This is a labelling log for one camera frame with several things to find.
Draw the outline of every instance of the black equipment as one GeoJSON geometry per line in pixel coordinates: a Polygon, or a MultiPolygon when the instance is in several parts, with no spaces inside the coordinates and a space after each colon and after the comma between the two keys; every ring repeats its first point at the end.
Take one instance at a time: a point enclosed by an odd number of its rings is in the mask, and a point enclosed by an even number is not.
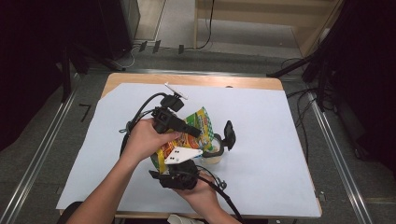
{"type": "Polygon", "coordinates": [[[192,160],[183,161],[180,164],[168,165],[169,174],[161,175],[155,171],[149,171],[152,178],[159,179],[163,188],[168,189],[193,189],[198,179],[198,169],[192,160]]]}

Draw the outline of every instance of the metal frame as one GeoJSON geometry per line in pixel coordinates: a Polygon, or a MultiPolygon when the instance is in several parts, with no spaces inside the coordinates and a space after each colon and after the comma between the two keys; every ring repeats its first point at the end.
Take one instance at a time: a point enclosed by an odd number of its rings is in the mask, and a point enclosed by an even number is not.
{"type": "Polygon", "coordinates": [[[50,148],[52,146],[53,140],[55,139],[57,133],[59,132],[62,123],[64,122],[64,118],[67,115],[67,112],[70,109],[71,104],[76,96],[76,91],[78,89],[78,84],[80,82],[79,76],[75,76],[75,81],[77,82],[76,87],[72,90],[69,97],[65,100],[64,103],[61,103],[55,118],[52,120],[49,128],[47,129],[46,134],[44,135],[43,140],[40,143],[35,155],[32,158],[28,168],[26,169],[25,174],[23,175],[20,183],[15,189],[11,200],[8,203],[8,206],[4,212],[4,214],[0,218],[0,223],[14,223],[17,219],[19,212],[21,211],[21,207],[23,206],[33,184],[35,183],[35,179],[40,172],[40,169],[44,163],[44,160],[47,158],[48,153],[50,152],[50,148]]]}
{"type": "MultiPolygon", "coordinates": [[[[314,100],[316,98],[316,96],[311,92],[308,93],[308,97],[309,100],[314,100]]],[[[373,223],[367,206],[363,200],[363,197],[361,196],[361,192],[359,191],[358,185],[356,184],[352,174],[350,173],[343,153],[338,146],[334,134],[332,133],[332,128],[330,127],[329,121],[327,121],[326,118],[326,113],[320,111],[316,102],[314,102],[312,106],[318,119],[320,129],[323,131],[323,135],[329,146],[329,150],[332,154],[332,159],[334,160],[335,167],[337,168],[338,174],[340,175],[344,187],[346,188],[346,194],[350,200],[350,203],[352,204],[353,210],[355,211],[359,223],[373,223]]]]}

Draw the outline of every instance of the person's right hand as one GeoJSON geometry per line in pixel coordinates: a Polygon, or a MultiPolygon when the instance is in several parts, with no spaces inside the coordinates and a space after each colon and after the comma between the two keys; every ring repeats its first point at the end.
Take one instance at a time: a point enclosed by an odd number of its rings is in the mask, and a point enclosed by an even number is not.
{"type": "MultiPolygon", "coordinates": [[[[213,177],[201,172],[200,176],[210,182],[213,177]]],[[[240,224],[238,220],[226,213],[219,205],[218,197],[214,189],[203,180],[198,179],[194,189],[174,189],[178,195],[186,200],[192,209],[210,224],[240,224]]]]}
{"type": "MultiPolygon", "coordinates": [[[[213,183],[214,179],[203,172],[200,176],[213,183]]],[[[204,181],[198,179],[194,189],[174,189],[174,191],[186,200],[192,209],[206,219],[210,214],[222,210],[216,192],[204,181]]]]}

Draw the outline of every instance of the white device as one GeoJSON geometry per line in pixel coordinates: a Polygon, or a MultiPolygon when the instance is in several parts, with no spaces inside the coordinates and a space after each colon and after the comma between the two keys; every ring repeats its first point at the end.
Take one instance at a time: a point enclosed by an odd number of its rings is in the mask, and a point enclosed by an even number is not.
{"type": "Polygon", "coordinates": [[[181,98],[185,99],[185,100],[189,100],[189,97],[187,95],[184,95],[183,93],[181,93],[181,91],[178,91],[176,88],[171,87],[169,85],[169,82],[165,82],[163,85],[165,85],[165,87],[167,87],[169,90],[171,90],[172,92],[176,93],[177,95],[179,95],[181,98]]]}
{"type": "Polygon", "coordinates": [[[194,157],[202,155],[204,152],[201,149],[193,149],[187,147],[175,147],[171,154],[165,159],[166,165],[180,164],[194,157]]]}

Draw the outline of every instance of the hand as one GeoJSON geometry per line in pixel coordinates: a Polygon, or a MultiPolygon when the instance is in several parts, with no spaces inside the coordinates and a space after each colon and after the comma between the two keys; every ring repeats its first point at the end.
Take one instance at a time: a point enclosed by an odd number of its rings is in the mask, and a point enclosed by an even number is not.
{"type": "MultiPolygon", "coordinates": [[[[210,182],[214,182],[212,176],[203,172],[200,176],[210,182]]],[[[198,179],[197,185],[194,189],[174,189],[174,191],[186,200],[192,209],[208,220],[212,214],[216,214],[219,210],[222,211],[216,192],[204,181],[198,179]]]]}
{"type": "Polygon", "coordinates": [[[181,136],[181,133],[178,132],[159,134],[154,130],[153,125],[154,119],[141,119],[137,122],[121,157],[141,162],[156,152],[163,144],[181,136]]]}

